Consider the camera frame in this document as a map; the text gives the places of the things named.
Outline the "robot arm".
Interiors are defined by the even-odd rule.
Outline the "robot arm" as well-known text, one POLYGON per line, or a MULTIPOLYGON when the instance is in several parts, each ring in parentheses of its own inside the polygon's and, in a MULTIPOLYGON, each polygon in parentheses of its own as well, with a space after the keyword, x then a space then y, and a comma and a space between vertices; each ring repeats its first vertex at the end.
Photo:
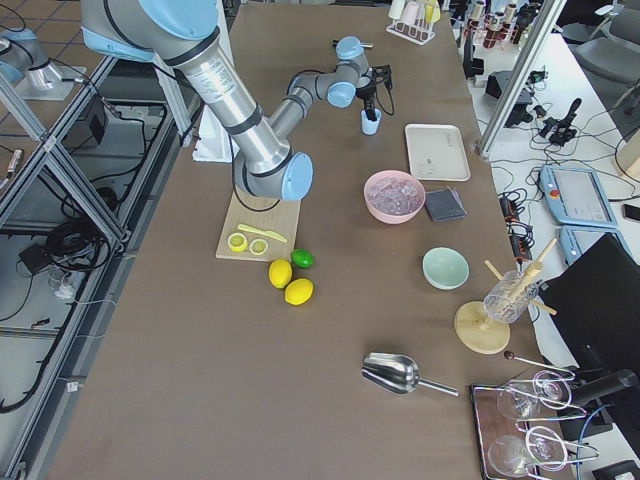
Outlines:
POLYGON ((348 107, 370 70, 361 41, 342 38, 337 65, 327 74, 299 75, 271 117, 252 98, 220 46, 214 1, 84 1, 82 33, 91 50, 150 63, 160 57, 181 71, 239 147, 234 182, 244 192, 283 201, 306 196, 311 158, 287 136, 318 100, 348 107))
POLYGON ((56 88, 63 78, 30 29, 1 31, 1 74, 12 85, 27 79, 38 91, 56 88))

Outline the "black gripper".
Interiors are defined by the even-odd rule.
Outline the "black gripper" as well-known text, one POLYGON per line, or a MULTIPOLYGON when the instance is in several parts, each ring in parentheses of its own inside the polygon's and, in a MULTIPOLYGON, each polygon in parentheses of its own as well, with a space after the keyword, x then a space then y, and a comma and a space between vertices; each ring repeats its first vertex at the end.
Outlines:
POLYGON ((375 93, 376 83, 372 79, 366 80, 363 85, 356 88, 356 96, 363 101, 364 117, 370 120, 377 119, 377 110, 375 109, 375 93))

